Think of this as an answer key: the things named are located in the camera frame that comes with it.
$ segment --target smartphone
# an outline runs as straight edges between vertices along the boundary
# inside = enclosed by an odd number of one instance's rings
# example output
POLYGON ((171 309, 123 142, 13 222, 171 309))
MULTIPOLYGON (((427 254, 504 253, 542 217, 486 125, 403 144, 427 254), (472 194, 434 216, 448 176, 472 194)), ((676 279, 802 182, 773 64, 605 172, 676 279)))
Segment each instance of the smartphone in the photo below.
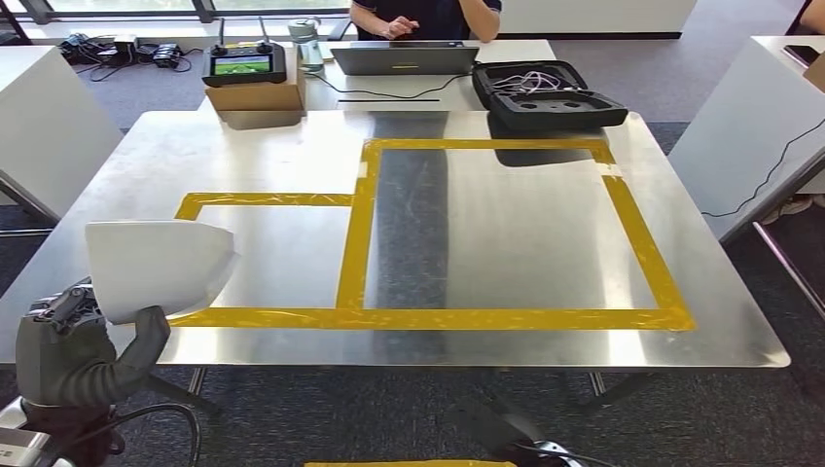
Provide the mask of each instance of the smartphone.
POLYGON ((820 56, 820 53, 811 46, 785 46, 785 53, 805 67, 810 66, 820 56))

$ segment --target cable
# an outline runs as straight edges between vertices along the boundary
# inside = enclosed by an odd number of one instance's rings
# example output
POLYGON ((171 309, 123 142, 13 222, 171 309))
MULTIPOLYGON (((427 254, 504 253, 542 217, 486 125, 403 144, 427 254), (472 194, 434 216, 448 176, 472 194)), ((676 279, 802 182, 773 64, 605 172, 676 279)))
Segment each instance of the cable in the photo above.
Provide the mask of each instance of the cable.
POLYGON ((450 78, 446 83, 444 83, 443 86, 441 86, 439 88, 435 88, 433 90, 423 90, 422 92, 419 92, 416 95, 396 95, 396 94, 386 94, 384 92, 373 92, 371 90, 339 90, 338 88, 335 87, 335 85, 333 85, 329 81, 325 80, 324 78, 321 78, 320 75, 316 75, 315 73, 306 73, 306 74, 308 76, 314 76, 315 78, 323 81, 327 86, 332 88, 335 92, 340 92, 341 94, 351 94, 351 93, 354 93, 354 92, 363 92, 364 94, 378 95, 378 96, 381 96, 381 97, 393 97, 393 98, 396 98, 396 99, 418 99, 419 97, 421 97, 424 94, 429 94, 430 92, 436 92, 436 91, 439 91, 439 90, 445 90, 447 88, 447 86, 449 86, 453 81, 457 80, 458 78, 464 78, 465 76, 470 76, 469 73, 464 74, 464 75, 455 75, 452 78, 450 78))
POLYGON ((619 467, 616 464, 611 464, 610 462, 605 462, 603 460, 599 460, 599 459, 596 459, 594 457, 588 457, 588 456, 582 455, 582 454, 573 454, 571 452, 556 452, 554 450, 534 448, 534 447, 525 446, 525 445, 516 445, 516 446, 519 447, 519 448, 522 448, 522 449, 531 450, 533 452, 539 452, 539 453, 546 454, 546 455, 549 455, 549 456, 552 456, 552 457, 562 457, 562 458, 573 459, 573 460, 584 460, 585 462, 591 462, 593 464, 598 464, 598 465, 601 465, 601 466, 604 466, 604 467, 619 467))
POLYGON ((89 81, 91 81, 91 82, 93 82, 93 83, 101 83, 101 82, 103 82, 103 81, 106 81, 106 79, 107 79, 107 78, 109 78, 110 76, 114 75, 115 73, 117 73, 117 72, 119 72, 119 71, 123 70, 124 68, 127 68, 127 67, 129 67, 129 66, 133 65, 133 64, 134 64, 134 62, 135 62, 135 60, 134 60, 134 54, 132 53, 131 48, 129 48, 129 60, 128 60, 126 63, 124 63, 124 64, 122 64, 122 65, 119 65, 117 68, 115 68, 114 70, 110 71, 109 73, 107 73, 107 74, 106 74, 106 76, 104 76, 104 77, 102 77, 102 78, 94 78, 94 77, 92 76, 92 75, 94 74, 94 72, 92 71, 91 73, 89 73, 89 81))
POLYGON ((86 49, 78 48, 78 53, 80 55, 88 58, 91 61, 94 61, 94 62, 97 62, 97 63, 103 63, 103 60, 101 60, 100 58, 98 58, 95 55, 90 54, 90 52, 88 52, 86 49))
POLYGON ((192 65, 192 62, 191 62, 191 61, 189 61, 189 59, 188 59, 188 58, 186 58, 186 57, 184 57, 184 56, 182 56, 182 55, 181 55, 179 58, 180 58, 180 60, 181 60, 181 61, 185 61, 185 62, 189 63, 189 67, 188 67, 187 69, 185 69, 185 70, 179 70, 179 69, 177 69, 177 68, 172 68, 172 71, 174 71, 175 73, 186 73, 187 71, 189 71, 189 70, 191 70, 191 69, 192 69, 192 66, 193 66, 193 65, 192 65))
POLYGON ((797 142, 797 141, 799 141, 800 139, 802 139, 802 138, 804 138, 804 137, 808 136, 809 134, 811 134, 811 133, 813 133, 813 132, 817 131, 817 130, 818 130, 821 126, 823 126, 823 125, 825 125, 825 119, 822 119, 822 121, 821 121, 821 122, 819 122, 819 124, 818 124, 817 126, 815 126, 815 127, 811 128, 811 129, 809 129, 808 131, 806 131, 806 132, 804 132, 804 133, 800 134, 799 136, 797 136, 796 138, 794 138, 794 139, 792 139, 792 140, 788 141, 788 143, 787 143, 787 144, 785 144, 785 149, 784 149, 784 150, 782 150, 782 155, 781 155, 781 156, 779 156, 779 160, 778 160, 778 161, 776 161, 776 163, 773 165, 773 167, 771 168, 771 170, 768 172, 768 176, 767 176, 767 177, 765 177, 765 181, 764 181, 764 182, 762 182, 762 183, 760 183, 760 184, 756 187, 756 189, 753 191, 753 195, 751 195, 751 197, 750 197, 750 198, 748 198, 748 199, 746 199, 745 201, 743 201, 743 202, 742 202, 742 203, 741 203, 741 204, 740 204, 740 205, 739 205, 739 206, 738 206, 735 210, 733 210, 733 211, 731 211, 731 212, 726 212, 726 213, 724 213, 724 214, 711 214, 711 213, 709 213, 709 212, 704 212, 704 211, 702 211, 702 212, 701 212, 701 215, 703 215, 703 216, 709 216, 709 217, 716 217, 716 218, 720 218, 720 217, 727 217, 727 216, 732 216, 732 215, 734 215, 734 214, 737 214, 739 211, 741 211, 741 210, 742 210, 742 208, 743 208, 743 207, 745 207, 745 205, 746 205, 748 202, 750 202, 750 201, 752 201, 752 200, 756 199, 756 197, 759 195, 759 191, 760 191, 760 190, 762 190, 762 189, 763 189, 766 185, 768 185, 768 184, 769 184, 769 182, 771 181, 771 177, 773 176, 773 173, 774 173, 774 172, 776 172, 776 170, 777 170, 777 169, 778 169, 778 168, 782 165, 782 163, 783 163, 783 162, 785 162, 785 156, 787 156, 787 154, 788 154, 788 150, 791 148, 791 145, 792 145, 792 144, 794 144, 794 143, 796 143, 796 142, 797 142))
POLYGON ((78 71, 78 72, 77 72, 77 74, 78 74, 78 75, 80 75, 81 73, 86 73, 87 71, 94 70, 94 69, 96 69, 96 68, 100 68, 100 63, 98 63, 98 64, 96 64, 96 65, 92 65, 92 66, 90 66, 90 67, 88 67, 88 68, 84 68, 84 69, 82 69, 82 70, 78 71))
POLYGON ((127 413, 126 415, 121 415, 116 419, 110 421, 109 423, 97 428, 94 431, 90 431, 89 433, 81 436, 80 438, 73 440, 67 446, 64 446, 60 451, 64 452, 69 448, 79 445, 85 441, 94 438, 101 433, 109 431, 127 421, 134 420, 140 416, 148 415, 149 413, 155 412, 178 412, 181 413, 183 416, 186 417, 186 421, 189 423, 190 435, 192 436, 191 439, 191 447, 189 453, 189 467, 196 467, 197 459, 200 457, 200 425, 197 424, 197 418, 195 418, 195 414, 192 410, 188 407, 181 406, 178 404, 157 404, 154 406, 146 407, 140 409, 138 411, 134 411, 132 413, 127 413))
POLYGON ((524 75, 513 75, 493 83, 496 90, 532 94, 537 90, 558 90, 561 80, 541 71, 530 71, 524 75))

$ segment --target table leg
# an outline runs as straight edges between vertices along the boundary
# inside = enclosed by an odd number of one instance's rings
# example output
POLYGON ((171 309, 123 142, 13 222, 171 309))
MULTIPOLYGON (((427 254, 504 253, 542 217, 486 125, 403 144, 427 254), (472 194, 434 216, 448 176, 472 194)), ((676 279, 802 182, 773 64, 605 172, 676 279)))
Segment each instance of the table leg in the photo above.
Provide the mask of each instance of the table leg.
POLYGON ((218 405, 203 399, 196 393, 176 386, 175 384, 154 375, 149 376, 149 379, 146 381, 146 388, 162 394, 173 401, 193 406, 196 409, 200 409, 209 414, 216 414, 221 410, 218 405))
POLYGON ((657 373, 635 373, 610 389, 606 389, 601 374, 590 373, 595 397, 582 405, 582 410, 587 414, 592 414, 600 409, 608 408, 620 399, 643 389, 659 376, 660 374, 657 373))
POLYGON ((200 390, 203 388, 203 379, 206 377, 206 367, 197 367, 192 373, 192 379, 189 381, 189 392, 200 395, 200 390))
POLYGON ((27 229, 21 231, 0 231, 0 238, 20 236, 49 236, 53 229, 27 229))
POLYGON ((56 225, 60 222, 60 216, 53 213, 48 207, 39 202, 33 195, 28 193, 22 186, 16 183, 5 171, 0 170, 0 193, 11 198, 32 216, 41 222, 56 225))
POLYGON ((794 266, 793 262, 791 262, 790 258, 782 251, 782 248, 773 238, 767 229, 762 227, 762 224, 758 222, 754 222, 752 224, 753 228, 756 229, 757 234, 762 238, 762 240, 767 244, 768 248, 773 253, 774 257, 782 264, 782 267, 785 268, 785 271, 788 275, 791 276, 791 279, 797 284, 805 297, 810 302, 810 305, 813 306, 813 309, 822 316, 822 319, 825 319, 825 301, 822 300, 819 295, 813 290, 810 283, 805 279, 802 273, 794 266))

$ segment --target window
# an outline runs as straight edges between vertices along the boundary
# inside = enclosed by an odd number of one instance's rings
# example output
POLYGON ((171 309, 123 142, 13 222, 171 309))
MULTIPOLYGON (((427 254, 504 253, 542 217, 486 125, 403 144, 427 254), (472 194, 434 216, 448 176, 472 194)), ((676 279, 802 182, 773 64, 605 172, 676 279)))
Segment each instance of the window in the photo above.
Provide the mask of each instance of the window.
POLYGON ((315 10, 347 8, 350 0, 214 0, 215 9, 231 10, 315 10))
POLYGON ((192 0, 50 0, 49 4, 56 12, 179 12, 193 10, 192 0))
POLYGON ((5 3, 12 13, 25 13, 25 8, 23 8, 18 0, 5 0, 5 3))

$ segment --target gray carpet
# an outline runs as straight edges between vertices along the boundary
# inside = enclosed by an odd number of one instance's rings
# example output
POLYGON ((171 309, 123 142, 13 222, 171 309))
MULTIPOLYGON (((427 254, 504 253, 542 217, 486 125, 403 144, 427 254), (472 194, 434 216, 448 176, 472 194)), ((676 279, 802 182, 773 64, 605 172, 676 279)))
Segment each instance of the gray carpet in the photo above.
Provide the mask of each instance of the gray carpet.
MULTIPOLYGON (((651 124, 665 148, 672 148, 684 127, 651 124)), ((19 217, 11 218, 14 215, 19 215, 16 208, 0 208, 0 222, 20 222, 19 217)), ((821 264, 817 258, 825 252, 821 236, 814 232, 823 227, 825 210, 816 208, 782 218, 771 229, 778 236, 793 232, 798 248, 791 253, 798 255, 801 266, 816 269, 821 264)), ((36 247, 33 243, 26 251, 13 251, 13 244, 0 243, 0 258, 6 260, 0 269, 0 290, 36 247)), ((210 371, 206 379, 205 397, 224 412, 202 421, 199 465, 486 458, 445 420, 445 412, 462 398, 490 390, 522 406, 553 440, 625 466, 825 465, 825 406, 820 402, 825 394, 825 368, 820 363, 825 322, 754 233, 738 239, 728 253, 788 346, 794 358, 791 369, 670 375, 616 407, 584 416, 575 402, 588 396, 588 382, 579 374, 539 369, 224 367, 210 371)), ((158 373, 181 385, 190 376, 179 368, 158 373)), ((7 398, 14 395, 13 381, 10 372, 0 372, 0 393, 7 398)), ((122 410, 159 400, 154 394, 140 394, 122 410)), ((107 465, 185 465, 188 435, 175 415, 136 420, 122 433, 127 451, 107 465)))
POLYGON ((689 122, 748 37, 783 35, 804 0, 699 0, 678 41, 552 41, 591 88, 648 122, 689 122))
POLYGON ((100 79, 108 71, 89 70, 89 65, 73 68, 75 71, 88 70, 80 75, 81 80, 88 85, 98 103, 109 110, 118 127, 129 128, 144 112, 198 108, 205 97, 201 80, 203 54, 193 52, 187 59, 193 65, 187 72, 177 73, 154 64, 132 65, 100 83, 91 79, 100 79))

